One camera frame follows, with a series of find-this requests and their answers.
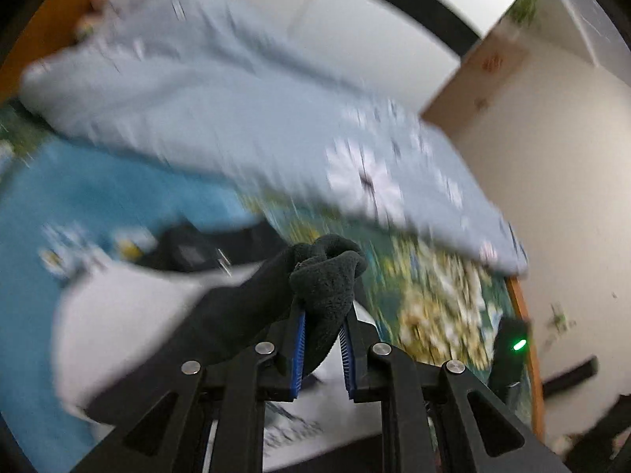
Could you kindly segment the teal floral bed sheet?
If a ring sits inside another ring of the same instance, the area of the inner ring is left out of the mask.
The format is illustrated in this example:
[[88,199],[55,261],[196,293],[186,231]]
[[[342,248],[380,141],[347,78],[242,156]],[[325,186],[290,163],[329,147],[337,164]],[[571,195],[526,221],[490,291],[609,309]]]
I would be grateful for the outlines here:
[[130,262],[187,221],[239,229],[260,218],[284,239],[335,233],[356,241],[369,267],[366,306],[380,333],[413,334],[418,359],[463,360],[488,375],[499,319],[514,311],[506,282],[419,239],[279,197],[251,197],[219,178],[65,141],[18,101],[1,108],[1,413],[39,472],[66,472],[94,446],[51,380],[50,336],[64,285],[96,254]]

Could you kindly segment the black white fleece jacket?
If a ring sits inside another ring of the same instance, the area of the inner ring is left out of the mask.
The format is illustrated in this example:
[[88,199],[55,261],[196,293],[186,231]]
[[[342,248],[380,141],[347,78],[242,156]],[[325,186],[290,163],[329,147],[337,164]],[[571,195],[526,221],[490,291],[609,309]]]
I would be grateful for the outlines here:
[[380,407],[345,399],[338,339],[346,313],[369,320],[365,268],[347,238],[288,244],[266,221],[225,233],[173,229],[133,263],[96,254],[59,299],[54,390],[68,413],[122,424],[155,404],[186,362],[234,358],[298,303],[306,313],[302,393],[294,405],[266,407],[264,467],[375,472]]

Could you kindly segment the wooden door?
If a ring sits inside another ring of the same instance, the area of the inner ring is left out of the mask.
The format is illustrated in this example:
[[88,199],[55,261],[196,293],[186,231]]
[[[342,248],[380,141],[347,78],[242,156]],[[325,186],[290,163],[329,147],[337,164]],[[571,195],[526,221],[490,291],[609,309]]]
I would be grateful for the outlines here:
[[486,112],[528,58],[520,35],[521,29],[508,18],[499,21],[466,54],[455,75],[421,112],[422,120],[453,137]]

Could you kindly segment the white black wardrobe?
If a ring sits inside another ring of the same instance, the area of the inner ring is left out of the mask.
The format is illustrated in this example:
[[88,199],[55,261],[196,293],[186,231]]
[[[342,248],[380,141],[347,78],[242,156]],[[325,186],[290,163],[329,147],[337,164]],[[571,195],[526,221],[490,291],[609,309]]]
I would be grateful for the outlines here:
[[244,0],[326,63],[428,106],[515,0]]

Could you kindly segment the grey floral duvet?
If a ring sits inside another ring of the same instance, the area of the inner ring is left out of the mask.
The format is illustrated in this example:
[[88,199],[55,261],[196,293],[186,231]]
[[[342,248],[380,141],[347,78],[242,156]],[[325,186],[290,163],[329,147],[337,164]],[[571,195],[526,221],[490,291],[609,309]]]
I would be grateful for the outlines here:
[[412,232],[501,274],[509,222],[443,131],[341,75],[239,0],[108,0],[19,98],[65,137]]

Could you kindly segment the wooden headboard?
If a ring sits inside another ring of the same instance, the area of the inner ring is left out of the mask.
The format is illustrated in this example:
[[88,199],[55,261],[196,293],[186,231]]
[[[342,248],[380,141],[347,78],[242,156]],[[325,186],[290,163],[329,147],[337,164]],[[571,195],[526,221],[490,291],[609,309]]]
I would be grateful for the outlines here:
[[1,98],[17,92],[21,72],[35,60],[72,45],[91,0],[31,0],[1,39]]

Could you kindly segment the pink pillow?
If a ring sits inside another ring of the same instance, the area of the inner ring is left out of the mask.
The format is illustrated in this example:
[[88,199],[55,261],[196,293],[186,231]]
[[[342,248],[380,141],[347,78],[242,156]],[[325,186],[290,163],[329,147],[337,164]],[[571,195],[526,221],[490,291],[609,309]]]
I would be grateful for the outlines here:
[[75,24],[75,42],[80,43],[92,35],[102,24],[110,0],[90,0],[90,10],[82,15]]

